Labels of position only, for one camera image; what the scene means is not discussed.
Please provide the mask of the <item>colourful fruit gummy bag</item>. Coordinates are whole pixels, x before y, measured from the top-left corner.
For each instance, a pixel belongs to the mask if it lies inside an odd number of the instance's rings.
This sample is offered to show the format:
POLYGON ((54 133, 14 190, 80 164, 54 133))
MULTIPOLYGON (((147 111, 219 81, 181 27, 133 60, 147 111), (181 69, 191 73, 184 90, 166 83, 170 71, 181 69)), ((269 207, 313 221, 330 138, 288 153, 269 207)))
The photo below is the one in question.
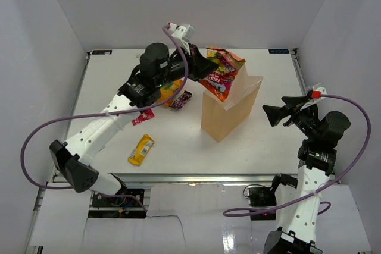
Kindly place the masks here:
POLYGON ((219 100, 224 102, 231 90, 232 83, 246 60, 226 49, 207 46, 207 59, 216 63, 218 69, 211 72, 200 83, 219 100))

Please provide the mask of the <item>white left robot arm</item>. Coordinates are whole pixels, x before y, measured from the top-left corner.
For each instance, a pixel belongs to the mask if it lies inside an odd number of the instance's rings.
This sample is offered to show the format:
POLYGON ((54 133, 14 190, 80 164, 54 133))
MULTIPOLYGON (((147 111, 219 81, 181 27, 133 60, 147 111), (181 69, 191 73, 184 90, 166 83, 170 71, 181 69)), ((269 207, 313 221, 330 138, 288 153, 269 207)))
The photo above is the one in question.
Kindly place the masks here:
POLYGON ((76 192, 103 193, 114 206, 125 201, 125 184, 114 174, 98 172, 92 162, 119 131, 141 114, 141 108, 159 100, 163 86, 178 79, 198 82, 218 68, 201 55, 196 45, 189 48, 170 53, 163 43, 147 46, 139 65, 102 112, 65 142, 54 140, 50 144, 55 167, 76 192))

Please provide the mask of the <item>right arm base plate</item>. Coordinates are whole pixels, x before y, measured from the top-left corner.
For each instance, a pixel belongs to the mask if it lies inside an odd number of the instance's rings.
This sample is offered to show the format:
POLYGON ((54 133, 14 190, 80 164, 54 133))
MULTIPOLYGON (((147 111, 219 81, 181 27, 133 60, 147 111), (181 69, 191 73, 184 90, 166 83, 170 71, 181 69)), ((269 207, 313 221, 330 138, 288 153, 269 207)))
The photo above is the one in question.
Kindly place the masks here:
MULTIPOLYGON (((271 187, 260 184, 250 184, 243 190, 243 196, 249 200, 249 206, 255 209, 269 209, 277 206, 275 192, 271 187)), ((251 221, 275 221, 276 211, 261 215, 252 215, 251 221)))

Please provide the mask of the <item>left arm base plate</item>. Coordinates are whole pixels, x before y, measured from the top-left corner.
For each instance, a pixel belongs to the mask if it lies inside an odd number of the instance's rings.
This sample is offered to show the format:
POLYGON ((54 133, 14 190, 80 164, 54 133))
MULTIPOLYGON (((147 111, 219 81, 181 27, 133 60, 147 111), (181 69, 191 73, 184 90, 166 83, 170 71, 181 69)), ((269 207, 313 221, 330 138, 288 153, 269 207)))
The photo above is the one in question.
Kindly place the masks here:
POLYGON ((144 189, 129 189, 128 197, 103 197, 100 193, 95 193, 92 197, 90 206, 93 208, 122 208, 125 206, 141 208, 141 205, 132 197, 134 196, 141 204, 144 203, 144 189))

